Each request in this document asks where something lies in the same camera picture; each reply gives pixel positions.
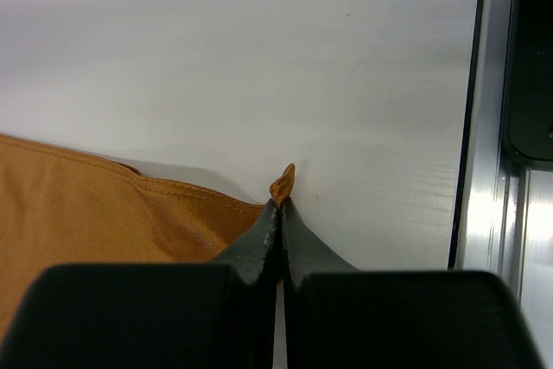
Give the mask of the orange-brown cloth napkin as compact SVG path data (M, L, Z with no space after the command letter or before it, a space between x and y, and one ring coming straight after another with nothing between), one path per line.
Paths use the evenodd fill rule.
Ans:
M60 264L206 263L260 204L142 174L100 156L1 138L1 329L32 282Z

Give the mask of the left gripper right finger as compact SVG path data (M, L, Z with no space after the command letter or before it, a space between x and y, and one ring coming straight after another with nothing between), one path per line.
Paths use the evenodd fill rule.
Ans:
M291 368L540 368L524 317L483 271L362 271L280 210Z

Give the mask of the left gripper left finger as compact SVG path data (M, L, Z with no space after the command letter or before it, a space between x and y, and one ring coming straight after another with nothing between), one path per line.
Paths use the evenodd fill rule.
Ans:
M202 264L63 264L27 290L4 368L269 368L280 217Z

